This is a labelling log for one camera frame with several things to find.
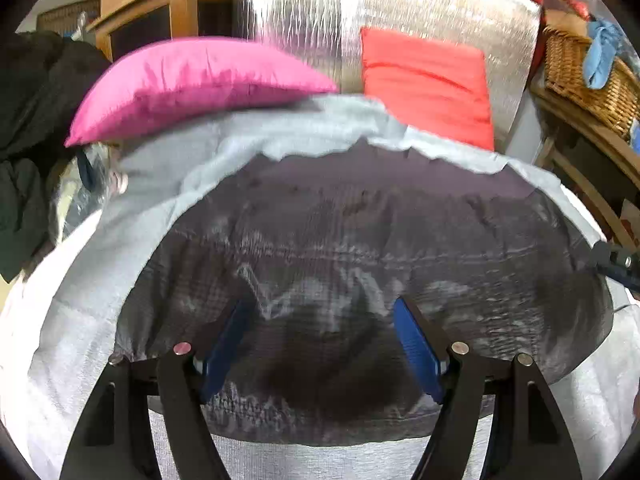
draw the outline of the black mesh fabric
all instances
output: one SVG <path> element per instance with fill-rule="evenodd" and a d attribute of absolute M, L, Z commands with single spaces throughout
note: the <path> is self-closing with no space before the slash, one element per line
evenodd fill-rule
<path fill-rule="evenodd" d="M 259 309 L 204 408 L 213 433 L 312 446 L 424 436 L 438 406 L 396 339 L 395 298 L 410 294 L 481 354 L 532 354 L 554 382 L 612 325 L 589 250 L 509 167 L 477 174 L 365 142 L 258 156 L 166 234 L 124 304 L 116 350 L 140 360 L 191 340 L 242 268 Z"/>

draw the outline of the foil sheet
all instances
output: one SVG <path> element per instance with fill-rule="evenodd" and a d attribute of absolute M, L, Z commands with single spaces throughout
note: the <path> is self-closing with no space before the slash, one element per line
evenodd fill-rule
<path fill-rule="evenodd" d="M 392 28 L 485 54 L 495 140 L 504 148 L 538 36 L 530 0 L 236 0 L 236 35 L 299 57 L 361 92 L 360 28 Z"/>

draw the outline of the wooden shelf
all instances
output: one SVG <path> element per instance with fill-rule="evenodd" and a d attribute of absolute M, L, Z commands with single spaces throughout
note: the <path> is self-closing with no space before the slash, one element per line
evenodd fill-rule
<path fill-rule="evenodd" d="M 532 85 L 530 92 L 545 110 L 572 126 L 591 141 L 640 190 L 640 156 L 596 117 L 551 90 Z"/>
<path fill-rule="evenodd" d="M 636 154 L 618 134 L 607 128 L 596 117 L 540 84 L 532 84 L 529 91 L 536 103 L 546 111 L 571 126 L 578 134 L 590 141 L 596 149 L 607 156 L 616 167 L 640 190 L 640 156 Z M 631 236 L 620 218 L 589 179 L 581 173 L 566 156 L 556 148 L 556 139 L 546 138 L 543 148 L 536 159 L 536 165 L 545 169 L 552 166 L 560 168 L 571 179 L 596 210 L 592 214 L 599 216 L 613 232 L 615 241 L 629 251 L 637 250 Z"/>

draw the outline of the plastic bag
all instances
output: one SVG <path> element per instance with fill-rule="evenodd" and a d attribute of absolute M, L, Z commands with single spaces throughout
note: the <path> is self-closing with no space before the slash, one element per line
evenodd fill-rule
<path fill-rule="evenodd" d="M 110 194 L 113 148 L 91 144 L 65 168 L 49 206 L 49 238 L 58 245 L 91 213 L 104 207 Z"/>

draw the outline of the blue towel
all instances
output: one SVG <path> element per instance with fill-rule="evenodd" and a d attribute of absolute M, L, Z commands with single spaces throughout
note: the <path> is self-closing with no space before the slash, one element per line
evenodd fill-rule
<path fill-rule="evenodd" d="M 631 148 L 640 155 L 640 124 L 635 119 L 631 124 Z"/>
<path fill-rule="evenodd" d="M 609 79 L 624 33 L 619 26 L 607 20 L 589 22 L 587 31 L 593 43 L 584 57 L 582 78 L 587 88 L 599 90 Z"/>

